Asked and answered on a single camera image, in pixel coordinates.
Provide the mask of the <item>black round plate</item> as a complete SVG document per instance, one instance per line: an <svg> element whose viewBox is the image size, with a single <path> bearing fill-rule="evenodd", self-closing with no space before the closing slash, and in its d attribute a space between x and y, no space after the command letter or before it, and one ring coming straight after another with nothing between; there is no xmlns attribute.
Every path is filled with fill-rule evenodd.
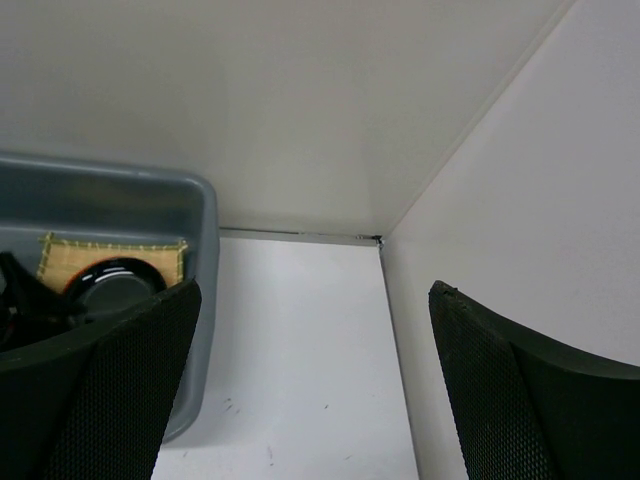
<svg viewBox="0 0 640 480"><path fill-rule="evenodd" d="M83 308L78 324L110 318L167 289L161 273L144 260L114 257L100 260L89 268L84 284L65 295Z"/></svg>

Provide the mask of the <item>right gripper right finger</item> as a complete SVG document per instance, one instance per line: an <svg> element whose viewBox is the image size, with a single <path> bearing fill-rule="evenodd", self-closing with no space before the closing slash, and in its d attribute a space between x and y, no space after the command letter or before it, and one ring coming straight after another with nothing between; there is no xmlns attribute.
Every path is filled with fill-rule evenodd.
<svg viewBox="0 0 640 480"><path fill-rule="evenodd" d="M563 344L442 281L429 312L469 478L638 478L638 367Z"/></svg>

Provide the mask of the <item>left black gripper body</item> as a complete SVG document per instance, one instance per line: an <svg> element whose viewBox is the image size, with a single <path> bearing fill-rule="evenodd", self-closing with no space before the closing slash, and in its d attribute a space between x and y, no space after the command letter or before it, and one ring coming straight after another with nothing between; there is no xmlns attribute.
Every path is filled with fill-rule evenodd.
<svg viewBox="0 0 640 480"><path fill-rule="evenodd" d="M2 352L66 333L85 317L83 305L41 283L7 251L1 253L1 277Z"/></svg>

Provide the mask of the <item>bamboo woven mat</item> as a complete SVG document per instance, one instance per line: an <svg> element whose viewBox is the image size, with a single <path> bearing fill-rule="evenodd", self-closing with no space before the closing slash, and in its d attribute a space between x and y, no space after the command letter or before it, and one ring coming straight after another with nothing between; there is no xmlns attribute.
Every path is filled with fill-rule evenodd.
<svg viewBox="0 0 640 480"><path fill-rule="evenodd" d="M65 239L48 232L39 241L42 243L42 253L36 277L58 293L77 271L114 257L131 257L148 262L161 273L167 287L184 280L188 250L185 240L157 245L100 243Z"/></svg>

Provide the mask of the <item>orange plastic plate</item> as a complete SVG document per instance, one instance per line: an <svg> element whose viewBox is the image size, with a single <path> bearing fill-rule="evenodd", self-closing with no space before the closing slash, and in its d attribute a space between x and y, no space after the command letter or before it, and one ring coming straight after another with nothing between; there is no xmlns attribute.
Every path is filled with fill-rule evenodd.
<svg viewBox="0 0 640 480"><path fill-rule="evenodd" d="M61 293L65 295L72 294L84 284L86 275L91 276L89 268L84 268L74 273L65 283Z"/></svg>

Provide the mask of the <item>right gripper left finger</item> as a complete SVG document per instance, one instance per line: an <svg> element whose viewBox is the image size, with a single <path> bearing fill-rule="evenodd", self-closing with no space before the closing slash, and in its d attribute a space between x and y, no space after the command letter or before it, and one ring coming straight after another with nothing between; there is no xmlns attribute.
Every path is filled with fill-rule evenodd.
<svg viewBox="0 0 640 480"><path fill-rule="evenodd" d="M200 307L188 280L2 353L2 478L150 478Z"/></svg>

